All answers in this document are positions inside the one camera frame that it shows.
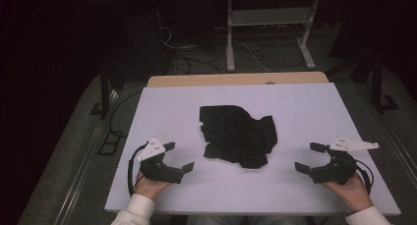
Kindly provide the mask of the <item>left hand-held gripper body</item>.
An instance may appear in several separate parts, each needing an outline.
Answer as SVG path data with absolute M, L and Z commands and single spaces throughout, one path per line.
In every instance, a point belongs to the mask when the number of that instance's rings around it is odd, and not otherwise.
M 151 139 L 138 156 L 140 170 L 147 179 L 180 184 L 184 175 L 182 169 L 164 164 L 165 152 L 163 143 L 158 139 Z

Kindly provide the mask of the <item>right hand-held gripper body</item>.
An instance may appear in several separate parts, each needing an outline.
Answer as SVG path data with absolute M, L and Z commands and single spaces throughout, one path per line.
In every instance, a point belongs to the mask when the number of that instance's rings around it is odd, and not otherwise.
M 372 170 L 360 160 L 355 159 L 350 151 L 377 149 L 377 142 L 358 141 L 345 137 L 336 137 L 331 144 L 325 144 L 330 162 L 321 167 L 311 168 L 309 176 L 315 184 L 337 182 L 347 183 L 359 171 L 366 185 L 373 185 L 375 177 Z

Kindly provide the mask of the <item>black shorts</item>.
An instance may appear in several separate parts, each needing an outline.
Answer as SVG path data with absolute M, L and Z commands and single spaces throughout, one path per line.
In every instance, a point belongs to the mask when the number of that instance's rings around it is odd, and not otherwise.
M 202 106 L 199 119 L 207 143 L 206 158 L 260 169 L 268 163 L 267 155 L 278 142 L 271 116 L 257 120 L 240 106 Z

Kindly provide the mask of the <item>person's left hand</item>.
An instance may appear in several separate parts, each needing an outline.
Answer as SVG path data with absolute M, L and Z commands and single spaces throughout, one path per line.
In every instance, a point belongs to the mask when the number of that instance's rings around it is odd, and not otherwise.
M 171 186 L 171 183 L 147 179 L 144 174 L 139 171 L 137 174 L 137 182 L 134 187 L 134 193 L 151 200 L 156 200 L 158 195 L 169 186 Z

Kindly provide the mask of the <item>person's right hand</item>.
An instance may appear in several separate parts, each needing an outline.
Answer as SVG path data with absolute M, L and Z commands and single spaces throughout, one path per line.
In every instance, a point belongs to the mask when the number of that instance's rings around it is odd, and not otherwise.
M 323 183 L 323 186 L 334 192 L 352 212 L 359 212 L 374 205 L 361 177 L 357 173 L 344 185 L 337 182 L 326 182 Z

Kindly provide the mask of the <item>black metal stand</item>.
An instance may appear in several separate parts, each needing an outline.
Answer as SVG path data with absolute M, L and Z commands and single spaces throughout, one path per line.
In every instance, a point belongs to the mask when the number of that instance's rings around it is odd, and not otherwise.
M 104 63 L 99 69 L 100 101 L 90 111 L 91 115 L 99 115 L 104 119 L 109 112 L 110 92 L 121 89 L 124 85 L 123 73 L 111 63 Z
M 398 105 L 390 95 L 382 95 L 383 66 L 378 53 L 372 48 L 359 51 L 351 58 L 325 71 L 325 75 L 330 78 L 353 64 L 356 65 L 351 74 L 351 80 L 354 83 L 363 83 L 371 77 L 371 100 L 377 111 L 384 114 L 388 110 L 398 110 Z

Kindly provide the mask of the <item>white metal stand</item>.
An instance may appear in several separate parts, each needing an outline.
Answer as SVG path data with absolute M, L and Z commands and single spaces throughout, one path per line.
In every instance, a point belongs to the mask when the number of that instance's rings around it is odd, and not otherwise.
M 303 25 L 303 34 L 296 38 L 303 60 L 309 70 L 314 70 L 316 64 L 310 54 L 307 41 L 318 9 L 320 0 L 312 0 L 310 6 L 276 9 L 236 10 L 233 0 L 227 1 L 227 43 L 226 67 L 228 72 L 235 71 L 232 31 L 235 27 L 273 26 L 273 25 Z

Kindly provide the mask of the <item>black floor bracket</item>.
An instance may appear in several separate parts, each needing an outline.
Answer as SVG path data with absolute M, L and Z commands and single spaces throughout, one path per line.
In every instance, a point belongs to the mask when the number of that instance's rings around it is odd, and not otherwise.
M 114 155 L 117 151 L 120 140 L 123 137 L 122 131 L 108 132 L 101 144 L 98 155 Z

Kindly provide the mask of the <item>metal floor rail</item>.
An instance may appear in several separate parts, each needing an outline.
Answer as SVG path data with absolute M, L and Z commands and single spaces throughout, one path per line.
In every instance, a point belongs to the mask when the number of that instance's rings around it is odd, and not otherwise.
M 110 106 L 119 94 L 113 89 L 101 99 L 101 92 L 87 90 L 57 144 L 51 163 L 64 194 L 61 196 L 53 225 L 68 225 L 88 178 L 92 158 L 106 131 L 106 116 L 101 117 L 104 105 Z
M 363 84 L 356 87 L 383 129 L 387 148 L 393 151 L 405 172 L 417 183 L 417 104 L 398 92 L 374 97 L 374 93 Z

